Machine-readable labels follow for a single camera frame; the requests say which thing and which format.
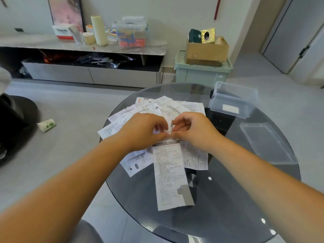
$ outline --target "pink painting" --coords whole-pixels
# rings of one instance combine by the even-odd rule
[[[53,23],[75,24],[83,32],[80,0],[48,0]]]

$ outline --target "green bin lid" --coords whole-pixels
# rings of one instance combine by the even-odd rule
[[[186,63],[186,51],[180,50],[179,53],[174,58],[176,68],[192,69],[192,70],[201,70],[201,71],[211,71],[219,73],[230,73],[233,69],[233,65],[229,59],[222,63],[222,66],[203,66],[203,65],[190,65]]]

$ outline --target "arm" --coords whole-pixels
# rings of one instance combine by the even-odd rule
[[[222,136],[201,113],[186,112],[171,136],[217,158],[287,242],[323,242],[324,195]]]
[[[0,242],[64,242],[110,173],[132,151],[168,136],[164,118],[135,114],[115,135],[0,214]]]

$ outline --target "pile of papers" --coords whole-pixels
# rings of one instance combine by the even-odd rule
[[[163,96],[158,99],[137,98],[134,105],[110,116],[109,125],[98,131],[105,139],[116,134],[135,113],[152,113],[168,122],[172,132],[172,120],[183,112],[205,114],[202,103],[173,101]],[[194,205],[184,168],[208,170],[208,153],[190,143],[171,137],[148,149],[128,154],[120,164],[131,177],[150,164],[154,164],[157,208],[159,211],[179,206]]]

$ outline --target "forearm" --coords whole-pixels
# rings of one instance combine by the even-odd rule
[[[287,242],[324,238],[324,195],[225,137],[210,151],[249,193]]]
[[[0,242],[62,242],[127,154],[112,136],[0,215]]]

